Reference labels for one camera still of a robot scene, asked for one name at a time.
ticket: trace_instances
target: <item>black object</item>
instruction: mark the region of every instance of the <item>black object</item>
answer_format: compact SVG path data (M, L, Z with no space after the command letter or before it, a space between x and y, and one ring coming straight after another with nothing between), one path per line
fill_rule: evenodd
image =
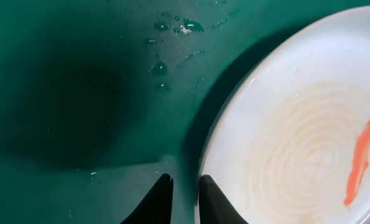
M121 224L170 224L174 181L163 174Z
M173 183L170 175L163 174L141 203L121 224L170 224ZM201 224L247 224L211 176L204 175L200 178L198 190Z
M202 176L198 187L201 224L247 224L210 175Z

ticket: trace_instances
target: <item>plate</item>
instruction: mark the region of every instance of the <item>plate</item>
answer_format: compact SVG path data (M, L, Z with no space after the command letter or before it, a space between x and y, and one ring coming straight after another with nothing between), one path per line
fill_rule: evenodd
M370 223L370 6L265 58L221 114L200 174L248 223Z

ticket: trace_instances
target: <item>orange food piece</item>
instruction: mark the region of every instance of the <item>orange food piece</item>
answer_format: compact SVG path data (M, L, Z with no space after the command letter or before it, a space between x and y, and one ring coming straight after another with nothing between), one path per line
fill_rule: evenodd
M368 155L370 149L370 120L366 123L364 131L358 137L354 148L353 169L351 170L347 182L347 197L344 205L351 205L356 198L364 177L365 170L368 168Z

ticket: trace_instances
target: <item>green table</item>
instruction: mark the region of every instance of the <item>green table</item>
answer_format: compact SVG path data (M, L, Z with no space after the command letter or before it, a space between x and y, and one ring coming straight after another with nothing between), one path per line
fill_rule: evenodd
M1 0L0 223L120 223L164 172L173 223L192 223L199 155L236 83L364 4Z

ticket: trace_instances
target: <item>beige stain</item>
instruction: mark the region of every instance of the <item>beige stain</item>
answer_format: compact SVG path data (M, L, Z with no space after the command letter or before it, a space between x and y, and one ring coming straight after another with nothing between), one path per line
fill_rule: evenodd
M367 91L319 82L262 119L241 184L256 222L319 224L349 215L343 200L354 145L370 119Z

